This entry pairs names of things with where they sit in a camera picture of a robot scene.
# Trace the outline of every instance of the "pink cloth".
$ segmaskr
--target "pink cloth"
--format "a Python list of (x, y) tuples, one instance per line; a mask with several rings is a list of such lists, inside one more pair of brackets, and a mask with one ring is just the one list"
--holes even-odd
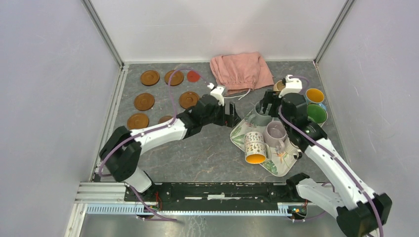
[(273, 85), (273, 76), (259, 52), (216, 56), (209, 63), (212, 74), (227, 94)]

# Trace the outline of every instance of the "black bracket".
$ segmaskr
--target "black bracket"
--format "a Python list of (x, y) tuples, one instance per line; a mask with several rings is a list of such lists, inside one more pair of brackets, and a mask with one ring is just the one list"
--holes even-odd
[(281, 105), (282, 99), (279, 98), (278, 91), (273, 91), (271, 89), (265, 91), (263, 99), (259, 101), (261, 114), (265, 114), (268, 106), (271, 104), (269, 109), (269, 115), (273, 118), (278, 117), (278, 108)]
[(236, 112), (236, 106), (233, 102), (230, 102), (230, 110), (227, 114), (225, 106), (222, 106), (219, 116), (217, 117), (214, 124), (219, 126), (235, 127), (242, 120)]
[[(318, 124), (308, 119), (307, 102), (305, 101), (303, 95), (297, 93), (286, 94), (282, 97), (281, 104), (281, 114), (287, 121), (291, 122), (298, 129), (305, 132), (305, 134), (314, 141), (321, 138), (327, 139), (326, 132)], [(308, 146), (313, 145), (308, 139), (302, 136), (287, 123), (284, 123), (284, 127), (287, 130), (290, 141), (294, 145), (298, 146), (301, 151), (305, 152)]]
[[(377, 208), (381, 223), (387, 223), (392, 201), (387, 194), (375, 195), (373, 203)], [(342, 232), (348, 237), (362, 237), (378, 228), (373, 209), (369, 202), (357, 203), (358, 207), (348, 210), (346, 207), (338, 207), (336, 218)]]
[(299, 173), (286, 180), (288, 194), (292, 200), (301, 199), (297, 192), (297, 185), (304, 179), (309, 179), (310, 176), (304, 173)]
[[(131, 137), (131, 134), (126, 127), (121, 126), (115, 129), (105, 146), (100, 151), (100, 159), (103, 161), (112, 149), (129, 137)], [(117, 182), (121, 182), (129, 178), (135, 172), (140, 154), (141, 143), (131, 140), (117, 149), (105, 165), (115, 180)]]
[[(279, 202), (304, 202), (291, 199), (285, 185), (274, 183), (159, 183), (142, 193), (144, 201), (156, 201), (158, 194), (163, 210), (177, 211), (257, 211), (278, 210)], [(221, 195), (225, 198), (214, 198)], [(130, 188), (124, 201), (137, 201)]]

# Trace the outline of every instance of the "leaf pattern tray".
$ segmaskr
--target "leaf pattern tray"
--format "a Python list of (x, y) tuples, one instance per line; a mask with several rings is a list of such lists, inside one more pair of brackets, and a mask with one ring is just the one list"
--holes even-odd
[[(230, 139), (238, 148), (242, 151), (245, 150), (245, 134), (248, 132), (262, 132), (266, 126), (257, 126), (249, 122), (249, 117), (252, 111), (250, 111), (245, 118), (231, 131)], [(271, 147), (271, 160), (267, 160), (262, 165), (271, 174), (282, 177), (285, 176), (288, 171), (295, 164), (294, 154), (298, 154), (299, 149), (294, 147), (290, 142), (289, 138), (285, 140), (285, 151), (279, 153), (275, 148)]]

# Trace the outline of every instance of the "speckled surface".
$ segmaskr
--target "speckled surface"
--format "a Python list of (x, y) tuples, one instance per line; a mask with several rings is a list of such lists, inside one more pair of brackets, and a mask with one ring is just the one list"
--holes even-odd
[[(310, 87), (323, 91), (322, 84), (312, 62), (267, 62), (274, 75), (274, 82), (281, 80), (287, 74), (302, 75), (310, 79)], [(138, 113), (133, 105), (135, 97), (148, 92), (155, 97), (152, 109), (144, 113), (150, 118), (150, 125), (157, 124), (165, 115), (173, 115), (173, 108), (164, 82), (166, 72), (178, 66), (178, 63), (163, 64), (131, 64), (128, 69), (121, 103), (115, 122), (115, 128), (125, 125), (127, 119)], [(200, 71), (208, 82), (215, 83), (209, 63), (185, 63)], [(144, 71), (156, 70), (160, 73), (160, 81), (154, 86), (144, 86), (140, 76)], [(182, 112), (179, 105), (179, 96), (185, 91), (194, 91), (200, 96), (209, 93), (204, 82), (188, 82), (185, 79), (179, 86), (172, 87), (173, 97), (177, 106), (177, 113)], [(240, 117), (244, 117), (259, 101), (266, 89), (265, 87), (252, 91), (237, 101), (236, 109)], [(340, 141), (337, 136), (333, 119), (329, 117), (323, 129), (332, 140), (336, 150), (343, 156)], [(295, 174), (304, 172), (318, 182), (326, 181), (325, 175), (316, 164), (304, 156), (298, 160), (284, 177), (271, 175), (260, 165), (248, 164), (244, 153), (230, 141), (232, 128), (208, 125), (203, 127), (201, 133), (182, 141), (174, 141), (141, 154), (139, 167), (144, 169), (155, 182), (225, 182), (225, 181), (255, 181), (255, 182), (285, 182)]]

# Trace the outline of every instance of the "brown plate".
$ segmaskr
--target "brown plate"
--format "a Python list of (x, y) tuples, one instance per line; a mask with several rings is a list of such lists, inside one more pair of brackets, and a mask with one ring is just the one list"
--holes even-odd
[(146, 86), (152, 86), (159, 82), (160, 75), (158, 72), (154, 70), (145, 71), (143, 74), (141, 74), (140, 81), (143, 83), (143, 85)]
[[(166, 75), (165, 75), (166, 84), (169, 84), (169, 78), (170, 78), (170, 75), (173, 72), (174, 72), (174, 70), (171, 70), (168, 73), (166, 73)], [(171, 86), (177, 86), (177, 85), (180, 85), (182, 82), (183, 82), (183, 73), (179, 71), (175, 75), (173, 75), (173, 78), (171, 79), (170, 85)]]
[(146, 111), (151, 109), (154, 105), (154, 96), (149, 93), (142, 93), (137, 95), (134, 100), (134, 106), (139, 111)]
[(195, 106), (199, 100), (199, 95), (192, 91), (186, 91), (179, 98), (179, 104), (182, 108), (187, 109), (191, 106)]
[(164, 122), (167, 122), (167, 121), (169, 121), (171, 118), (173, 118), (173, 117), (172, 117), (172, 116), (170, 116), (170, 115), (163, 116), (163, 117), (161, 117), (161, 118), (159, 119), (159, 123), (164, 123)]
[(148, 126), (150, 120), (148, 116), (142, 113), (133, 114), (131, 117), (128, 118), (126, 125), (128, 128), (131, 129), (142, 129)]

